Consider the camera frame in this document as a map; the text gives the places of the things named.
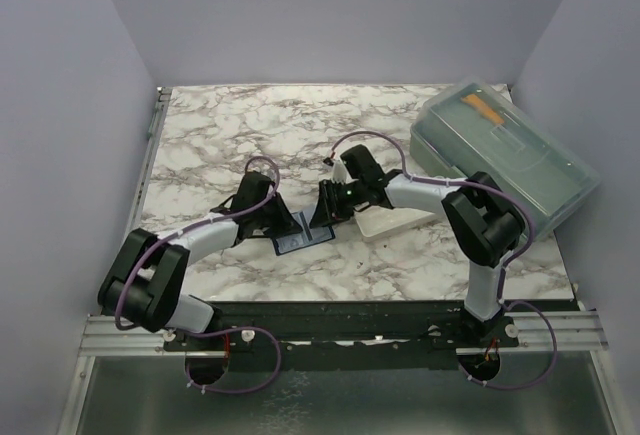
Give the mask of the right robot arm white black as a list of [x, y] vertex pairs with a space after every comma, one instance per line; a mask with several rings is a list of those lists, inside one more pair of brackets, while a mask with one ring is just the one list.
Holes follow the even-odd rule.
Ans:
[[493, 318], [501, 311], [504, 264], [515, 253], [526, 220], [515, 201], [485, 172], [469, 178], [420, 179], [400, 169], [384, 171], [369, 149], [357, 145], [333, 164], [334, 178], [319, 182], [309, 222], [330, 227], [371, 207], [413, 209], [443, 215], [469, 261], [469, 286], [460, 334], [480, 347], [496, 335]]

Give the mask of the blue leather card holder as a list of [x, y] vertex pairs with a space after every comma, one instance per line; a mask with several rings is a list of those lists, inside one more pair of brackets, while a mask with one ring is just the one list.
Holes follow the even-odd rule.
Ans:
[[289, 254], [335, 239], [335, 233], [331, 227], [311, 228], [308, 220], [309, 215], [311, 215], [311, 207], [293, 214], [294, 220], [302, 228], [302, 231], [297, 234], [274, 239], [273, 247], [277, 256]]

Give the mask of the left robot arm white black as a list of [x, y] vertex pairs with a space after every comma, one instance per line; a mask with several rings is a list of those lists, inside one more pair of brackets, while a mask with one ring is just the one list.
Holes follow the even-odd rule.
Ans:
[[135, 328], [186, 331], [197, 348], [212, 349], [222, 327], [211, 304], [181, 292], [186, 270], [257, 231], [275, 239], [302, 228], [278, 194], [277, 181], [249, 171], [237, 192], [201, 220], [164, 236], [142, 228], [130, 232], [102, 282], [98, 304]]

